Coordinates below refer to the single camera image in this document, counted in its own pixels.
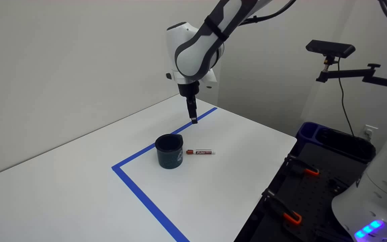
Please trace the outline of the dark green mug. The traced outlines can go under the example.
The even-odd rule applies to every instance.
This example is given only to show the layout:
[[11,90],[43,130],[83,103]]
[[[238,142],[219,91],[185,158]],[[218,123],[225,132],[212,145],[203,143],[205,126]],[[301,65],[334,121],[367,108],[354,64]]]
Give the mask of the dark green mug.
[[155,140],[158,163],[162,168],[174,169],[183,162],[184,140],[180,134],[164,134]]

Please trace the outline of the blue tape line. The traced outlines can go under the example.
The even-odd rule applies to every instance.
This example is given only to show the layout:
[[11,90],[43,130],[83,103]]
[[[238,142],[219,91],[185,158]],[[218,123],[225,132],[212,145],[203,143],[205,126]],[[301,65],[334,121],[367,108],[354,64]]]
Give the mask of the blue tape line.
[[155,142],[146,147],[132,153],[127,158],[119,161],[112,166],[113,172],[123,181],[132,194],[143,204],[149,213],[157,220],[157,222],[167,231],[175,242],[191,242],[179,228],[166,216],[165,213],[147,196],[147,194],[133,181],[122,167],[129,162],[135,160],[141,155],[156,148]]

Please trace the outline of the blue bin with black liner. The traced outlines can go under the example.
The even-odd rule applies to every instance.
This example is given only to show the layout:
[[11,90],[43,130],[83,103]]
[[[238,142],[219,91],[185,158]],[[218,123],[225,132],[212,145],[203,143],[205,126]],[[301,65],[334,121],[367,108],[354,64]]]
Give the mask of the blue bin with black liner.
[[376,148],[369,141],[314,122],[303,123],[295,138],[292,155],[299,155],[306,144],[314,144],[363,164],[376,156]]

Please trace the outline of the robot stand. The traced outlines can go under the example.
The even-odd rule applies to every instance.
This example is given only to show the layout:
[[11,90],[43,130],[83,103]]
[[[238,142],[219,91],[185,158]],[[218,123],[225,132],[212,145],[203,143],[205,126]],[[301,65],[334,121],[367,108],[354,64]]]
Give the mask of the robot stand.
[[293,175],[284,161],[268,189],[302,216],[301,225],[285,222],[262,196],[235,242],[354,242],[336,220],[331,202],[369,164],[314,144],[307,144],[298,158],[319,169],[320,175]]

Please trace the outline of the wall socket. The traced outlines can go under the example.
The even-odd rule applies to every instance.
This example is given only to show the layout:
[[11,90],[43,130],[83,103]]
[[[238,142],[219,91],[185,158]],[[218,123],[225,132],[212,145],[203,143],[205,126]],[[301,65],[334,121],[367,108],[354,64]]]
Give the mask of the wall socket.
[[366,125],[364,125],[363,129],[361,130],[360,136],[361,136],[361,138],[363,138],[366,141],[371,143],[373,135],[374,135],[376,130],[378,130],[377,127],[366,124]]

